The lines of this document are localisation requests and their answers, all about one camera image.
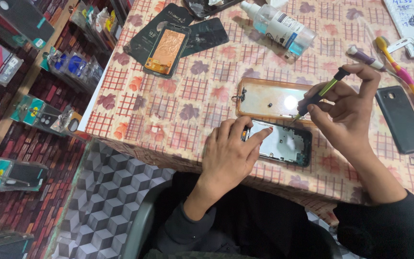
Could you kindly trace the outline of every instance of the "black jacket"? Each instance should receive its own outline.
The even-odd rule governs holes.
[[[173,185],[192,189],[195,179],[174,176]],[[338,240],[353,253],[365,258],[414,258],[412,193],[380,206],[339,203],[333,211],[339,220]],[[155,247],[167,254],[201,251],[259,258],[314,258],[322,249],[318,238],[310,231],[302,206],[240,185],[199,221],[189,219],[183,201],[179,203],[159,229]]]

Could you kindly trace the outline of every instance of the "floral tablecloth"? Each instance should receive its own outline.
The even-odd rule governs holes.
[[[237,117],[231,97],[238,93],[242,78],[313,85],[330,80],[340,65],[354,62],[345,54],[348,47],[356,45],[381,59],[373,40],[380,35],[391,42],[399,39],[380,0],[290,0],[282,10],[318,36],[301,58],[288,64],[284,49],[254,29],[235,5],[214,16],[222,21],[230,41],[182,58],[173,78],[164,80],[143,73],[141,64],[123,53],[122,47],[170,2],[182,5],[181,0],[135,1],[86,132],[141,161],[179,171],[201,171],[207,136],[221,121]],[[414,76],[414,60],[407,58],[405,50],[393,56]],[[357,77],[351,75],[345,81],[358,90]],[[382,74],[380,87],[398,84]],[[259,159],[244,183],[296,201],[336,224],[332,209],[337,201],[364,204],[366,197],[356,170],[316,127],[309,130],[313,134],[309,167]],[[414,154],[397,152],[376,101],[369,137],[376,155],[414,193],[414,165],[409,160]]]

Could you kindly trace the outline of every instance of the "bottle label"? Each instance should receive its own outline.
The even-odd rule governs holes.
[[[266,29],[266,36],[289,48],[305,26],[283,12],[277,12]]]

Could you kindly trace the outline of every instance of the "left hand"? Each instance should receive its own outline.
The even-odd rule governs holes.
[[[245,126],[253,127],[250,117],[227,119],[213,129],[207,140],[202,174],[184,203],[185,213],[192,220],[201,219],[207,209],[252,171],[261,142],[272,128],[263,129],[243,142],[241,134]]]

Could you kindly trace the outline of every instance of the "cleaning solution bottle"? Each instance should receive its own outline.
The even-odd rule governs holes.
[[[241,9],[253,20],[253,26],[258,31],[288,50],[285,53],[287,59],[300,57],[317,36],[313,30],[268,4],[260,7],[243,1]]]

